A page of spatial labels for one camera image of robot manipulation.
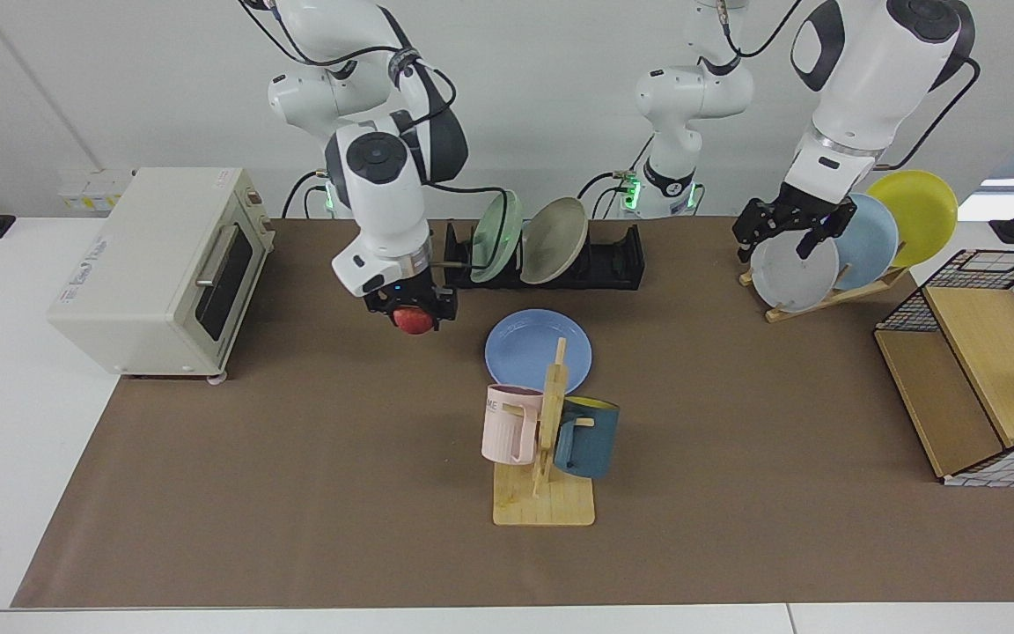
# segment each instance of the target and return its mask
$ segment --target wooden mug holder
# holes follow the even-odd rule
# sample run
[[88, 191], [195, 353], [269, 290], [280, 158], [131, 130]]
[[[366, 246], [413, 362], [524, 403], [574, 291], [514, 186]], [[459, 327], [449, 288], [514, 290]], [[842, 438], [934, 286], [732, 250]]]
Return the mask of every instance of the wooden mug holder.
[[553, 469], [568, 382], [566, 340], [559, 338], [555, 362], [547, 370], [534, 464], [496, 464], [491, 513], [496, 525], [592, 525], [596, 520], [591, 479]]

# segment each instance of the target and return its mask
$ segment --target blue plate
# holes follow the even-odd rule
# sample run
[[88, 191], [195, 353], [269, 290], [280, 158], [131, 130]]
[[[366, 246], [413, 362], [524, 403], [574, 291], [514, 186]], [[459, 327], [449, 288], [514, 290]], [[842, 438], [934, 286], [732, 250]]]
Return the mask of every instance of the blue plate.
[[886, 205], [866, 194], [852, 194], [856, 216], [837, 237], [840, 269], [851, 268], [837, 282], [837, 289], [850, 291], [876, 281], [890, 268], [897, 254], [897, 222]]
[[560, 337], [566, 337], [566, 365], [570, 370], [566, 392], [574, 392], [589, 373], [592, 346], [581, 326], [553, 310], [520, 310], [496, 324], [484, 347], [484, 361], [491, 377], [497, 383], [541, 391], [547, 386], [547, 368], [555, 362]]

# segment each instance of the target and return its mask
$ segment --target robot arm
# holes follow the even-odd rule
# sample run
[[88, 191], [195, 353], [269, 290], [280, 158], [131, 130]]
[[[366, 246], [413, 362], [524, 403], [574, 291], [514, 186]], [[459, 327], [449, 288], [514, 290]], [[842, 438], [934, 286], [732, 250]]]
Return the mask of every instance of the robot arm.
[[[443, 73], [420, 59], [387, 10], [367, 0], [267, 4], [309, 62], [303, 72], [275, 77], [271, 108], [325, 143], [331, 198], [361, 228], [331, 262], [336, 276], [371, 312], [397, 325], [412, 315], [415, 332], [438, 329], [455, 318], [456, 299], [431, 276], [420, 188], [450, 181], [467, 159], [461, 126], [433, 81]], [[358, 54], [366, 49], [374, 50]], [[385, 103], [393, 87], [408, 110], [361, 124], [344, 119]]]
[[952, 77], [973, 44], [960, 0], [825, 0], [793, 44], [797, 74], [820, 104], [772, 204], [749, 201], [733, 225], [748, 262], [777, 233], [807, 229], [797, 255], [841, 236], [856, 205], [849, 192], [876, 168], [897, 128], [927, 93]]
[[[727, 0], [722, 11], [740, 28], [749, 0]], [[694, 0], [684, 34], [699, 56], [696, 65], [653, 70], [637, 83], [637, 108], [651, 121], [651, 153], [637, 173], [640, 217], [683, 213], [691, 204], [694, 172], [704, 138], [697, 120], [745, 112], [753, 97], [753, 77], [740, 65], [722, 30], [717, 0]]]

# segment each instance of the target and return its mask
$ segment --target dark blue mug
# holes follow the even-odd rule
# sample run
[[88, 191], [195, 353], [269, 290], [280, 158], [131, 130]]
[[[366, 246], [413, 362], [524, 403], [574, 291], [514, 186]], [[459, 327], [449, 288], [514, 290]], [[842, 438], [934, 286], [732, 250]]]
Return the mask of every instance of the dark blue mug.
[[608, 402], [567, 397], [555, 446], [555, 466], [576, 477], [596, 479], [607, 474], [620, 414], [620, 407]]

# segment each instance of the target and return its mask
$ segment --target oven handle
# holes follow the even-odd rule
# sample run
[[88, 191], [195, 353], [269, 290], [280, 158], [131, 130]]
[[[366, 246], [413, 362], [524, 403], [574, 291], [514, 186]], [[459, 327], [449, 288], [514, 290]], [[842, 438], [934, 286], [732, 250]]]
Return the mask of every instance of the oven handle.
[[229, 227], [222, 227], [217, 233], [217, 240], [214, 240], [214, 249], [210, 250], [210, 257], [206, 258], [206, 265], [202, 272], [198, 273], [195, 285], [202, 288], [212, 288], [221, 280], [222, 272], [225, 271], [225, 258], [233, 250], [233, 242], [237, 240], [237, 233], [240, 228], [236, 224]]

